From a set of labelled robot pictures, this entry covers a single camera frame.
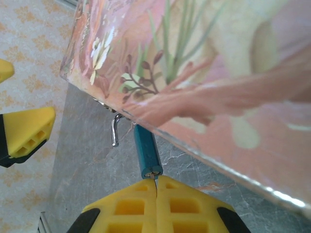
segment beige floral wallpaper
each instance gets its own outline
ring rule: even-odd
[[[0,84],[0,113],[54,106],[50,140],[24,164],[0,167],[0,233],[34,233],[45,210],[66,97],[59,67],[74,11],[53,0],[0,0],[0,58],[15,75]]]

